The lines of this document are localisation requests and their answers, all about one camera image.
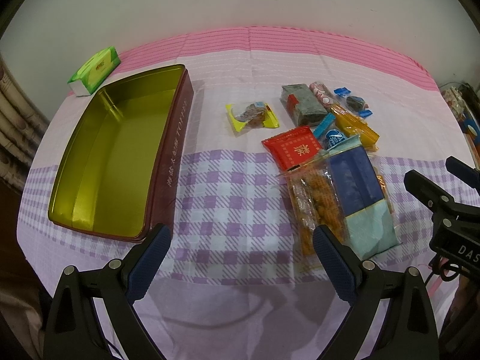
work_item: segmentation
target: food package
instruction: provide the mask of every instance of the food package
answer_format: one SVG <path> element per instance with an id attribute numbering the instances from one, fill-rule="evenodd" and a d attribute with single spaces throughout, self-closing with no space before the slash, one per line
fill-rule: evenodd
<path id="1" fill-rule="evenodd" d="M 277 128 L 278 119 L 265 102 L 227 104 L 226 112 L 236 132 L 249 128 Z"/>
<path id="2" fill-rule="evenodd" d="M 335 103 L 335 95 L 330 92 L 325 84 L 321 81 L 312 82 L 309 86 L 313 95 L 326 108 L 329 109 Z"/>
<path id="3" fill-rule="evenodd" d="M 282 86 L 281 102 L 295 126 L 316 126 L 327 115 L 306 84 Z"/>
<path id="4" fill-rule="evenodd" d="M 262 141 L 278 168 L 286 171 L 315 156 L 321 149 L 308 126 L 301 126 Z"/>
<path id="5" fill-rule="evenodd" d="M 365 100 L 362 97 L 353 96 L 352 92 L 347 88 L 337 88 L 334 90 L 334 93 L 338 98 L 344 99 L 343 104 L 357 116 L 366 118 L 372 114 Z"/>
<path id="6" fill-rule="evenodd" d="M 396 221 L 396 216 L 394 215 L 395 209 L 394 209 L 392 200 L 390 199 L 390 192 L 388 190 L 387 183 L 385 182 L 385 176 L 380 170 L 381 168 L 380 157 L 376 156 L 375 153 L 368 153 L 368 158 L 370 159 L 371 166 L 373 167 L 373 170 L 377 175 L 378 183 L 382 188 L 383 196 L 385 196 L 385 200 L 387 201 L 387 204 L 388 204 L 388 210 L 390 211 L 390 214 L 392 214 L 392 218 L 394 220 L 395 226 L 397 226 L 398 223 L 395 222 Z"/>
<path id="7" fill-rule="evenodd" d="M 325 116 L 322 122 L 313 131 L 313 135 L 325 149 L 330 149 L 347 139 L 344 133 L 337 129 L 334 114 L 328 114 Z"/>
<path id="8" fill-rule="evenodd" d="M 335 124 L 347 137 L 360 135 L 360 141 L 365 150 L 375 152 L 378 148 L 375 144 L 380 136 L 373 131 L 368 124 L 359 116 L 351 114 L 339 104 L 333 104 L 330 112 L 335 115 Z"/>
<path id="9" fill-rule="evenodd" d="M 388 202 L 359 136 L 284 175 L 306 268 L 319 263 L 312 235 L 321 224 L 360 259 L 398 244 Z"/>

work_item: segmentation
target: checkered bedsheet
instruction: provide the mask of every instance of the checkered bedsheet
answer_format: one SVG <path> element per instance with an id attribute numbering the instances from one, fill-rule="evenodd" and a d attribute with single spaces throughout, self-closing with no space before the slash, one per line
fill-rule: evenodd
<path id="1" fill-rule="evenodd" d="M 405 191 L 403 176 L 416 169 L 458 202 L 480 199 L 449 174 L 443 161 L 377 157 L 394 205 L 400 245 L 374 257 L 387 267 L 428 249 L 430 212 Z M 20 220 L 53 242 L 108 261 L 122 257 L 127 242 L 71 232 L 47 218 L 57 166 L 33 169 L 23 193 Z M 157 275 L 194 283 L 280 284 L 325 279 L 302 272 L 298 236 L 287 186 L 268 153 L 213 150 L 183 157 L 174 240 Z"/>

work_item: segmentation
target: yellow snack wrapper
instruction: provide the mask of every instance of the yellow snack wrapper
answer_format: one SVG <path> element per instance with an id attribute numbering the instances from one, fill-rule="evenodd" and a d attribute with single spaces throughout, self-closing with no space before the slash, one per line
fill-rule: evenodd
<path id="1" fill-rule="evenodd" d="M 279 127 L 277 116 L 267 103 L 227 104 L 226 112 L 236 132 L 249 127 Z"/>
<path id="2" fill-rule="evenodd" d="M 330 112 L 335 115 L 335 124 L 347 137 L 360 135 L 360 142 L 365 150 L 375 152 L 378 148 L 375 144 L 380 138 L 368 124 L 359 116 L 355 116 L 348 112 L 339 104 L 332 104 Z"/>

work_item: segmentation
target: blue snack package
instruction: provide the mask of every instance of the blue snack package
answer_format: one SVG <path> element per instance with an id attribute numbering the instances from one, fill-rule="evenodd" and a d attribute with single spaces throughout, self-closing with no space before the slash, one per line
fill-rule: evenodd
<path id="1" fill-rule="evenodd" d="M 339 130 L 333 129 L 328 131 L 325 135 L 327 149 L 334 147 L 340 142 L 343 142 L 345 139 L 347 139 L 347 137 Z"/>
<path id="2" fill-rule="evenodd" d="M 313 135 L 316 139 L 320 139 L 320 137 L 325 134 L 325 132 L 328 130 L 330 125 L 335 122 L 335 115 L 334 114 L 328 114 L 323 118 L 323 120 L 320 122 L 320 124 L 316 127 L 315 130 L 313 130 Z"/>

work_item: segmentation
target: curtain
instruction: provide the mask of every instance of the curtain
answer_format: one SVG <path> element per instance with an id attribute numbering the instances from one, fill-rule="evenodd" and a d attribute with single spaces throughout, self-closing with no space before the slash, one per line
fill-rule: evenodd
<path id="1" fill-rule="evenodd" d="M 20 92 L 0 59 L 0 178 L 18 192 L 48 122 Z"/>

